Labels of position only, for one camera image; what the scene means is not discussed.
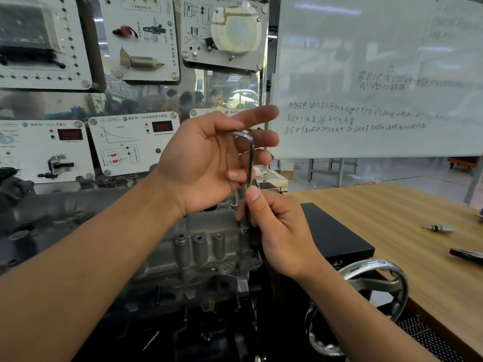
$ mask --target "right hand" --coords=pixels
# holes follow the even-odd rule
[[[263,252],[277,272],[300,280],[323,260],[295,198],[252,185],[246,191],[246,203],[252,225],[262,231]],[[243,201],[238,205],[237,220],[244,217]]]

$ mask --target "whiteboard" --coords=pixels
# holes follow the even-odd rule
[[[468,0],[281,0],[273,155],[481,155],[482,32]]]

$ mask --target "fingernail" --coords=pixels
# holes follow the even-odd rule
[[[254,202],[260,196],[260,189],[254,186],[248,187],[246,190],[246,200],[249,202]]]
[[[235,180],[238,176],[237,170],[228,170],[228,179]]]

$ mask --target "left hand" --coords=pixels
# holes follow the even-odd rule
[[[245,184],[248,141],[234,139],[230,131],[243,131],[277,115],[277,107],[267,105],[233,117],[212,112],[181,124],[153,174],[171,189],[183,216],[214,206]],[[255,148],[278,145],[278,135],[273,131],[256,130],[250,134]],[[254,165],[268,165],[270,161],[269,152],[255,150]]]

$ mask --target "wooden table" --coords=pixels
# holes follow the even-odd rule
[[[466,360],[483,360],[483,266],[448,254],[483,252],[477,210],[396,184],[291,192],[313,202],[399,265],[409,280],[408,307]],[[452,234],[421,226],[446,224]]]

